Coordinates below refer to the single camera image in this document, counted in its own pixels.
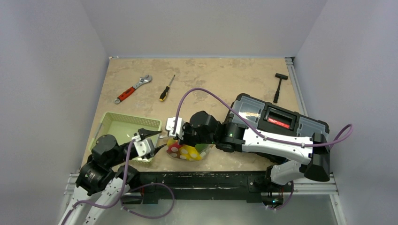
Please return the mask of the clear zip top bag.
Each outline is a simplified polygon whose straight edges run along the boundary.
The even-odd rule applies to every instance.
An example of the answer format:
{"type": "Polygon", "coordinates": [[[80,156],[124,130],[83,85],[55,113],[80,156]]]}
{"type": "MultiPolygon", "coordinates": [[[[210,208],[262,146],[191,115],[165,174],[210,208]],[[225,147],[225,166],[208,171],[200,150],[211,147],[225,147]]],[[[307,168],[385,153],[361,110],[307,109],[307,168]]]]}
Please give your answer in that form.
{"type": "Polygon", "coordinates": [[[211,144],[180,145],[177,140],[168,139],[166,152],[174,159],[193,162],[203,160],[212,147],[211,144]]]}

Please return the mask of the green bell pepper toy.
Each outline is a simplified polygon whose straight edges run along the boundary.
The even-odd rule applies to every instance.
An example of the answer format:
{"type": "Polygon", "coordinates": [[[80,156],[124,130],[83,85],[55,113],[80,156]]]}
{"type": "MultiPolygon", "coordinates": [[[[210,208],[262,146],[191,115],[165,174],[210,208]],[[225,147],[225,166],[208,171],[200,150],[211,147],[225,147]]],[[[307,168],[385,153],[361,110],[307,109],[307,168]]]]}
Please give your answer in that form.
{"type": "Polygon", "coordinates": [[[204,158],[208,152],[212,149],[214,145],[213,144],[197,144],[196,145],[196,150],[199,153],[199,156],[201,158],[204,158]]]}

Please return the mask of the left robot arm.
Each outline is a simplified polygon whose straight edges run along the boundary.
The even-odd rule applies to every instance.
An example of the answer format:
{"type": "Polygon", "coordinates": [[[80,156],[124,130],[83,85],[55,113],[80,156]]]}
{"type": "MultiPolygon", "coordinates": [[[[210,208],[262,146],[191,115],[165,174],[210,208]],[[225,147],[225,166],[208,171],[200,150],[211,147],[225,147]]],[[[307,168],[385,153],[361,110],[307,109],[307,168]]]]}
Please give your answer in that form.
{"type": "Polygon", "coordinates": [[[70,205],[67,207],[61,225],[74,225],[82,216],[86,206],[91,206],[87,224],[94,224],[105,209],[112,208],[127,191],[139,188],[140,179],[137,169],[129,161],[139,157],[152,158],[160,147],[155,147],[151,137],[161,131],[139,129],[131,141],[119,144],[115,136],[100,136],[87,163],[80,169],[70,205]]]}

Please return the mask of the yellow banana toy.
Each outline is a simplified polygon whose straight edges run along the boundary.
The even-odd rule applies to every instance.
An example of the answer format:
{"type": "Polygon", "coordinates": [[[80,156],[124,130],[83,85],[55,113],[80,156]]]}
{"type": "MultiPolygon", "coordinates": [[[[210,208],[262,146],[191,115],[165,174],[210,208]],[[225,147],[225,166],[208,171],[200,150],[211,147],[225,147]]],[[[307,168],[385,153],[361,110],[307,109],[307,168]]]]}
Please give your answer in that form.
{"type": "Polygon", "coordinates": [[[201,161],[202,160],[202,158],[199,156],[199,153],[197,152],[195,147],[183,145],[180,148],[180,151],[181,151],[181,156],[179,159],[182,159],[185,161],[201,161]]]}

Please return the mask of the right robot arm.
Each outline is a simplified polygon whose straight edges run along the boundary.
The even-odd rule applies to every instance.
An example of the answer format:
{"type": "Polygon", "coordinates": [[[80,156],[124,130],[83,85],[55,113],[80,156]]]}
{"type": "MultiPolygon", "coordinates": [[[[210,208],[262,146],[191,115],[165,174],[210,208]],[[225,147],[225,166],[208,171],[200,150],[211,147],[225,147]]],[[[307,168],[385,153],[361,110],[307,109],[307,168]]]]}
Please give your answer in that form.
{"type": "Polygon", "coordinates": [[[259,131],[237,123],[221,123],[205,111],[195,113],[189,122],[178,120],[180,144],[194,147],[213,144],[225,152],[258,153],[277,156],[287,162],[270,166],[263,184],[270,191],[290,181],[307,178],[318,182],[330,180],[330,150],[323,134],[294,137],[259,131]]]}

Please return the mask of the red chili pepper toy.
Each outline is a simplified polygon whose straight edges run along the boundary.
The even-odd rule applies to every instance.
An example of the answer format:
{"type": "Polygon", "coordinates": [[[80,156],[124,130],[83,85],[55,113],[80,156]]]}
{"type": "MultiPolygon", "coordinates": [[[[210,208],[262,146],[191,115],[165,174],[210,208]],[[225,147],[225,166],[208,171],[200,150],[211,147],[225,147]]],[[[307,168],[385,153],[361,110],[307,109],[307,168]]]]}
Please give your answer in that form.
{"type": "Polygon", "coordinates": [[[180,151],[181,145],[178,145],[176,142],[172,144],[168,144],[168,149],[167,153],[169,156],[172,158],[180,158],[181,156],[181,151],[180,151]]]}

